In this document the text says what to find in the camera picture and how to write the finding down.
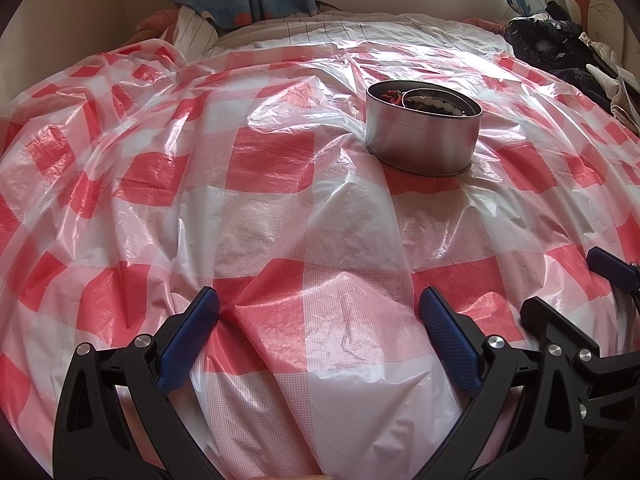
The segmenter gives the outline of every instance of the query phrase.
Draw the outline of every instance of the bedsheet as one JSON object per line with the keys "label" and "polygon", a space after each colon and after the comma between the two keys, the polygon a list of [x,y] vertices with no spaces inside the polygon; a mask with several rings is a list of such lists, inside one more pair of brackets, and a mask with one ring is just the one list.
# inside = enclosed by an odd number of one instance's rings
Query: bedsheet
{"label": "bedsheet", "polygon": [[227,50],[255,50],[335,41],[373,41],[463,50],[478,56],[513,53],[503,37],[465,23],[426,14],[384,12],[353,14],[325,10],[315,16],[293,14],[265,20],[218,37],[216,29],[190,7],[181,7],[170,43],[188,62],[218,56]]}
{"label": "bedsheet", "polygon": [[[387,78],[481,103],[467,172],[367,152],[366,87]],[[0,117],[0,406],[49,470],[75,346],[153,333],[204,285],[220,322],[172,401],[228,478],[411,478],[462,410],[415,315],[427,285],[520,348],[535,295],[604,355],[636,342],[584,255],[640,256],[638,139],[506,52],[347,38],[187,64],[149,40]]]}

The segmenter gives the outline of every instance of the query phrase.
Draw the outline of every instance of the bed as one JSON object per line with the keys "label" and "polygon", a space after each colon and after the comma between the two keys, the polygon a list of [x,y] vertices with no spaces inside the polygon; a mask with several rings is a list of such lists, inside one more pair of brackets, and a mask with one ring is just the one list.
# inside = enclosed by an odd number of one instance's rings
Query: bed
{"label": "bed", "polygon": [[[466,173],[367,152],[366,88],[388,78],[482,105]],[[415,315],[428,285],[517,348],[531,296],[603,355],[638,347],[630,305],[584,261],[640,256],[638,138],[471,25],[332,11],[217,38],[186,9],[173,44],[20,94],[0,140],[0,406],[49,472],[76,346],[153,333],[205,285],[220,322],[172,402],[226,478],[411,478],[463,408]]]}

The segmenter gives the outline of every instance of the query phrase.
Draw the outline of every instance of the plastic sheet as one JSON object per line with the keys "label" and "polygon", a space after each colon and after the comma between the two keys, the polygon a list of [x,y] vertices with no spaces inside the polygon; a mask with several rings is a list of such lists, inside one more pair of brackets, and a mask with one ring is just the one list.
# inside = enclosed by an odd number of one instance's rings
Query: plastic sheet
{"label": "plastic sheet", "polygon": [[[481,103],[466,173],[367,153],[366,87],[386,78]],[[153,333],[203,285],[221,319],[173,400],[229,478],[411,478],[462,409],[415,316],[427,285],[516,346],[535,295],[605,355],[634,342],[584,255],[640,256],[638,140],[508,54],[340,41],[187,66],[151,40],[2,117],[0,406],[49,469],[75,346]]]}

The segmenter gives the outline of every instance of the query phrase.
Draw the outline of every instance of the clamp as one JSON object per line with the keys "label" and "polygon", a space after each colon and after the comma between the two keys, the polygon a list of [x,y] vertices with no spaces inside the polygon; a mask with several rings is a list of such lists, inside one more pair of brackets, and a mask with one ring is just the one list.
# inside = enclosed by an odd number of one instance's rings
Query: clamp
{"label": "clamp", "polygon": [[[203,288],[183,314],[128,346],[76,347],[62,387],[53,436],[56,480],[224,480],[167,399],[179,388],[218,321],[218,295]],[[142,459],[116,386],[128,386],[166,470]]]}
{"label": "clamp", "polygon": [[[434,287],[418,306],[452,384],[471,398],[414,480],[623,480],[640,470],[640,352],[600,357],[598,345],[540,298],[522,326],[538,351],[485,336]],[[510,389],[523,386],[497,457],[474,468]]]}

